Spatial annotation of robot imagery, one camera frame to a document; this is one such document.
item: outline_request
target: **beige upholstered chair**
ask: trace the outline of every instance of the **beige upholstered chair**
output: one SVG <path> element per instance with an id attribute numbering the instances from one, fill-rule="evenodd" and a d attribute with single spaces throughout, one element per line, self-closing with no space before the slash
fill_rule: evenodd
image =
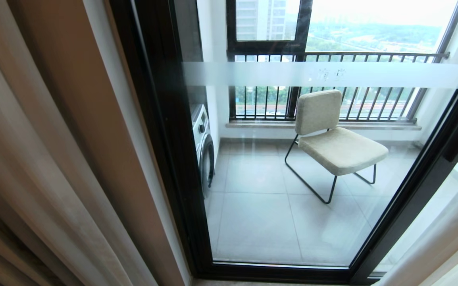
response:
<path id="1" fill-rule="evenodd" d="M 383 145 L 337 127 L 341 103 L 342 94 L 336 89 L 300 96 L 296 110 L 296 137 L 285 155 L 285 164 L 323 203 L 331 202 L 338 176 L 354 173 L 369 184 L 375 183 L 377 163 L 385 159 L 388 154 L 388 149 Z M 305 136 L 320 130 L 327 131 L 314 136 Z M 287 163 L 287 156 L 294 144 L 335 176 L 327 201 Z M 372 182 L 356 173 L 372 165 L 374 165 Z"/>

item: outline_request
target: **balcony railing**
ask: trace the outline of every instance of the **balcony railing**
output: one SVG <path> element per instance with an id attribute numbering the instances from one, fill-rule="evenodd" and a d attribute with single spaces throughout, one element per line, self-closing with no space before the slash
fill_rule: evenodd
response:
<path id="1" fill-rule="evenodd" d="M 399 52 L 306 52 L 295 55 L 238 54 L 235 62 L 396 62 L 439 63 L 448 54 Z M 230 87 L 231 120 L 294 121 L 302 94 L 338 89 L 341 121 L 410 122 L 426 89 L 414 87 Z"/>

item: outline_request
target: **washing machine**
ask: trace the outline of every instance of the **washing machine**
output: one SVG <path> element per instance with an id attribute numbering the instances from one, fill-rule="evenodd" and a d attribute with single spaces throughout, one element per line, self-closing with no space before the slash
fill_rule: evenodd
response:
<path id="1" fill-rule="evenodd" d="M 202 181 L 202 194 L 206 199 L 213 180 L 215 156 L 213 139 L 210 134 L 210 120 L 203 104 L 191 105 L 192 132 L 196 142 L 199 173 Z"/>

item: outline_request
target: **chair cushion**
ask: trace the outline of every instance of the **chair cushion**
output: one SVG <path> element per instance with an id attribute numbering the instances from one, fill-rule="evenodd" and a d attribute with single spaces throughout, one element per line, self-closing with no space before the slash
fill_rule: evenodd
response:
<path id="1" fill-rule="evenodd" d="M 372 166 L 388 154 L 383 145 L 341 127 L 301 137 L 298 147 L 335 176 Z"/>

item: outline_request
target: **curtain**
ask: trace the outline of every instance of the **curtain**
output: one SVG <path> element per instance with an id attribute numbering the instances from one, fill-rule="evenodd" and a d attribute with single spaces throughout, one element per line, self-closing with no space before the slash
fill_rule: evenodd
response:
<path id="1" fill-rule="evenodd" d="M 0 285 L 154 286 L 0 0 Z"/>
<path id="2" fill-rule="evenodd" d="M 376 285 L 458 285 L 458 194 Z"/>

